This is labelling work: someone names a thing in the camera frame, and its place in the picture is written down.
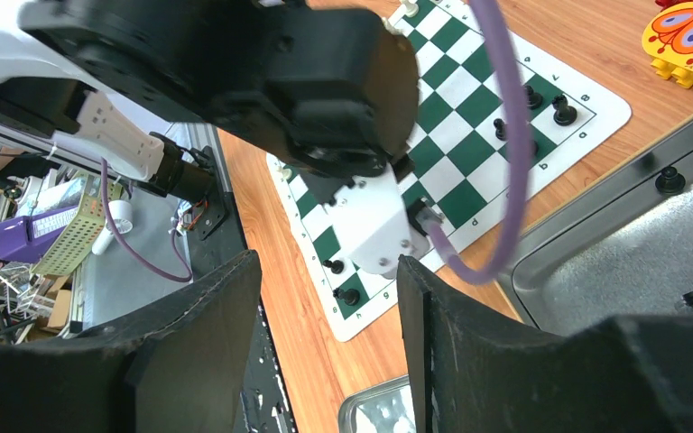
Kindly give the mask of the black pawn by corner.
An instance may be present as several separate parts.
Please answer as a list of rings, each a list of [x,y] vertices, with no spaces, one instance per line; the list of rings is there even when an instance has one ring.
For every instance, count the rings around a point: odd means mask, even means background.
[[[543,104],[543,95],[537,92],[531,85],[525,84],[523,86],[525,95],[527,97],[527,103],[530,110],[537,110]]]

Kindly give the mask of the metal tin with black pieces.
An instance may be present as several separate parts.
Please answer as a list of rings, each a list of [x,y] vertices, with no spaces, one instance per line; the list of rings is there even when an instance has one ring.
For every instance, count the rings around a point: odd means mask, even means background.
[[[655,180],[686,179],[677,195]],[[675,315],[693,291],[693,115],[531,227],[497,284],[527,325],[570,335],[621,314]]]

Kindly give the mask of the black rook corner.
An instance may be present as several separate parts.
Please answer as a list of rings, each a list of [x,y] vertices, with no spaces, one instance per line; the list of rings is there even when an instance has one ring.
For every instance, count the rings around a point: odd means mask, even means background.
[[[569,126],[576,122],[577,109],[569,103],[564,94],[555,96],[551,103],[554,108],[553,120],[557,125]]]

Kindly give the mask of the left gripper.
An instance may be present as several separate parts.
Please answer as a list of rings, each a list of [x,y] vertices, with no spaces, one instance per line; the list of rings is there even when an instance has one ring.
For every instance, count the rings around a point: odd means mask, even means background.
[[[116,93],[203,122],[309,174],[330,201],[412,168],[410,41],[374,12],[303,1],[34,1],[19,28]]]

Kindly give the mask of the black pawn in tin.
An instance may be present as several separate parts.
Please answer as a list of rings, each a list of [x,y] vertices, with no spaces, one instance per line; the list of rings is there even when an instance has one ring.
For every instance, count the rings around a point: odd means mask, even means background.
[[[673,166],[663,168],[655,180],[655,188],[665,195],[680,194],[685,187],[685,177]]]

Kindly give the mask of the toy block car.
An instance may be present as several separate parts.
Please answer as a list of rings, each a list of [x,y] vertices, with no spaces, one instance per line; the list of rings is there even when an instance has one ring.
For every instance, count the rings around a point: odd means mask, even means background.
[[[641,45],[657,76],[693,88],[693,1],[678,1],[656,14]]]

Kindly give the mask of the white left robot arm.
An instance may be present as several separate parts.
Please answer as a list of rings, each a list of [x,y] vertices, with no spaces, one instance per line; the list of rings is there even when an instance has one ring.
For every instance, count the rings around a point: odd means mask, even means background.
[[[215,175],[113,106],[210,124],[304,173],[320,203],[411,171],[420,73],[371,10],[303,1],[0,1],[0,124],[82,139],[142,189],[202,200]]]

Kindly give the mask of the green white chess mat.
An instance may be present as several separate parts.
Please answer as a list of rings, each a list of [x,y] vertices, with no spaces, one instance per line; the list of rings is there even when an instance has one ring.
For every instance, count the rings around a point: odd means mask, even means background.
[[[504,112],[484,39],[460,1],[420,1],[415,14],[401,6],[388,24],[409,38],[420,69],[420,114],[409,140],[415,167],[398,187],[406,203],[425,198],[441,216],[448,240],[463,251],[501,221],[507,199],[506,145],[493,126]],[[522,37],[513,37],[513,48],[522,82],[544,98],[530,111],[536,147],[530,193],[536,194],[623,127],[632,110]],[[553,120],[551,102],[560,94],[577,109],[569,126]],[[325,205],[297,169],[273,156],[267,165],[325,318],[335,339],[346,342],[396,303],[395,282],[360,270],[343,255]],[[345,270],[333,274],[322,266],[325,260],[342,260]],[[335,289],[359,290],[360,302],[347,306],[333,297]]]

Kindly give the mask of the metal tin lid tray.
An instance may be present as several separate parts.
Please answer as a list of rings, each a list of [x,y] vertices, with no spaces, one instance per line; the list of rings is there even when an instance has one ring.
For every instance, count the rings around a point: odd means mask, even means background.
[[[415,432],[411,387],[407,374],[347,397],[337,415],[338,431]]]

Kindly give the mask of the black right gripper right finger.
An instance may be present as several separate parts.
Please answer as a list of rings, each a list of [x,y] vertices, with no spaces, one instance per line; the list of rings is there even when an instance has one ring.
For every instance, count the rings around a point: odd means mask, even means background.
[[[557,336],[409,256],[397,290],[420,432],[693,432],[693,315],[617,315]]]

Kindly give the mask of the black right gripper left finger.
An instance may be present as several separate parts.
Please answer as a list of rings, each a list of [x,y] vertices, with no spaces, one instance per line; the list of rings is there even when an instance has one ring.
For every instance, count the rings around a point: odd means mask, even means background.
[[[230,432],[262,270],[247,250],[70,339],[0,344],[0,432]]]

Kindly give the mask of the black piece at h file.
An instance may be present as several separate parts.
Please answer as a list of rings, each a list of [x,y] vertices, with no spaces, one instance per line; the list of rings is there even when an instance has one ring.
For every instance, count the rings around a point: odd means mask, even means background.
[[[340,299],[347,306],[355,306],[361,299],[361,292],[357,289],[335,289],[332,294],[335,299]]]

